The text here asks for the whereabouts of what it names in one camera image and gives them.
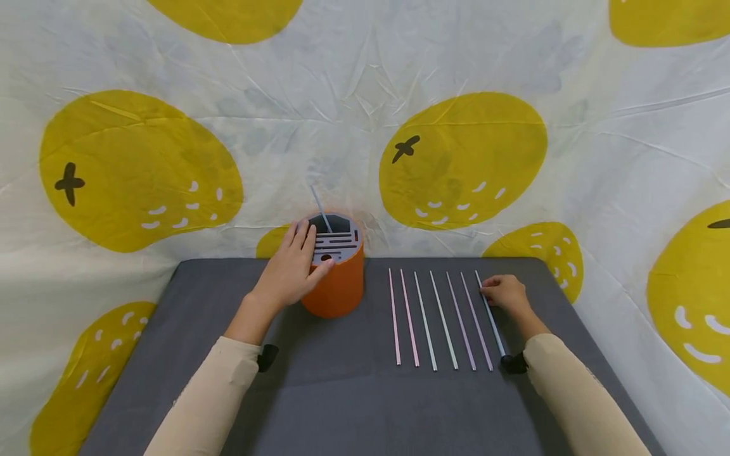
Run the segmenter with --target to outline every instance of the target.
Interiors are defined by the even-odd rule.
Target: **left hand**
[[[278,311],[312,291],[334,266],[330,259],[310,274],[316,236],[317,227],[310,225],[309,220],[291,223],[250,295]]]

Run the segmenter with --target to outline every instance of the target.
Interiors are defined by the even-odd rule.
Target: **long sleeve shirt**
[[[258,372],[260,347],[220,337],[165,416],[145,456],[219,456]],[[553,334],[527,341],[528,375],[576,456],[650,456],[610,394]]]

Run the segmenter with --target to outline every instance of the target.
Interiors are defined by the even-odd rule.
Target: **orange cylinder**
[[[321,215],[310,218],[317,226],[315,254],[311,270],[333,258],[335,264],[308,295],[301,299],[304,307],[322,318],[342,317],[352,312],[363,297],[365,254],[362,232],[350,218],[340,214],[327,214],[332,228]]]

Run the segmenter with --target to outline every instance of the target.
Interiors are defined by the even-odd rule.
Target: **gray table surface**
[[[80,455],[142,455],[172,401],[224,332],[263,260],[181,263],[139,339]],[[402,365],[393,347],[388,268],[393,268]],[[414,367],[399,269],[403,268],[420,356]],[[653,455],[664,455],[648,426],[545,265],[528,258],[366,260],[360,306],[338,320],[292,306],[275,320],[267,343],[280,348],[259,374],[222,455],[570,455],[563,433],[526,375],[508,376],[474,270],[482,278],[515,274],[536,313],[618,402]],[[459,370],[454,371],[429,278],[436,277]],[[417,271],[438,372],[431,369],[413,281]],[[472,346],[473,372],[446,281],[449,271]],[[487,369],[459,272],[471,286],[494,372]],[[515,328],[495,311],[512,353],[522,350]]]

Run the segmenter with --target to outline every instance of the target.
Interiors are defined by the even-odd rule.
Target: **straw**
[[[482,287],[482,279],[479,277],[479,273],[474,271],[474,274],[477,276],[477,281],[479,282],[479,288]],[[492,309],[489,307],[489,303],[487,302],[487,298],[482,293],[479,293],[482,296],[482,301],[484,302],[484,307],[487,308],[487,315],[489,315],[489,323],[492,324],[492,332],[494,333],[494,338],[497,340],[497,347],[499,348],[499,356],[505,356],[506,352],[504,351],[504,345],[502,345],[502,338],[499,336],[499,330],[497,329],[497,324],[494,322],[494,317],[492,316]]]
[[[391,280],[391,308],[393,309],[393,338],[396,341],[396,365],[401,365],[401,347],[398,344],[398,323],[396,320],[396,299],[393,297],[393,275],[388,268],[388,278]]]
[[[477,320],[477,312],[474,311],[474,304],[472,303],[472,297],[469,295],[469,288],[466,287],[466,280],[464,279],[464,273],[461,274],[461,283],[464,284],[464,292],[466,292],[466,299],[469,300],[469,308],[472,310],[472,317],[474,318],[474,324],[477,326],[477,333],[479,333],[479,342],[482,343],[482,349],[484,350],[484,358],[487,358],[487,366],[489,371],[492,372],[494,367],[492,366],[492,360],[489,358],[489,350],[487,350],[487,344],[484,343],[484,335],[482,335],[482,328],[479,327],[479,320]]]
[[[319,197],[317,196],[317,192],[315,192],[314,185],[310,185],[310,189],[312,190],[312,195],[315,197],[315,201],[317,201],[317,207],[320,210],[320,214],[322,214],[322,218],[324,219],[324,224],[327,225],[327,232],[332,232],[332,227],[329,225],[329,220],[327,220],[327,216],[324,215],[324,209],[322,208],[322,203],[319,201]]]
[[[461,326],[461,334],[464,336],[464,343],[466,344],[466,352],[469,353],[469,362],[472,364],[472,370],[477,370],[477,364],[474,362],[474,355],[472,355],[472,345],[469,343],[469,338],[466,337],[466,328],[464,327],[464,321],[461,319],[461,312],[458,309],[456,303],[456,295],[454,294],[454,287],[451,285],[451,277],[449,272],[446,271],[446,279],[449,281],[449,288],[451,289],[451,298],[454,300],[454,309],[456,309],[456,316],[458,317],[458,324]]]
[[[431,344],[431,331],[429,331],[429,321],[426,319],[426,310],[423,308],[423,296],[420,295],[420,285],[418,284],[418,274],[413,271],[415,278],[415,289],[418,291],[418,302],[420,302],[420,314],[423,315],[423,327],[426,328],[426,340],[429,341],[429,353],[431,353],[431,367],[434,372],[439,369],[436,367],[436,355],[434,355],[434,346]]]
[[[446,334],[446,342],[449,344],[449,352],[451,352],[451,361],[454,364],[454,370],[458,370],[458,363],[456,362],[456,354],[454,353],[454,346],[451,344],[451,335],[449,335],[449,327],[446,326],[446,317],[444,317],[444,309],[441,307],[441,299],[439,299],[439,291],[436,289],[436,281],[434,280],[434,273],[429,271],[431,275],[431,284],[434,286],[434,293],[436,293],[436,302],[439,304],[439,313],[441,314],[441,323],[444,325],[444,333]]]
[[[411,347],[413,347],[413,361],[416,367],[420,367],[418,361],[418,348],[415,346],[415,335],[413,334],[413,322],[410,319],[410,304],[408,304],[408,292],[406,291],[406,279],[403,277],[403,269],[401,269],[401,283],[403,284],[403,299],[406,301],[406,316],[408,317],[408,330],[411,333]]]

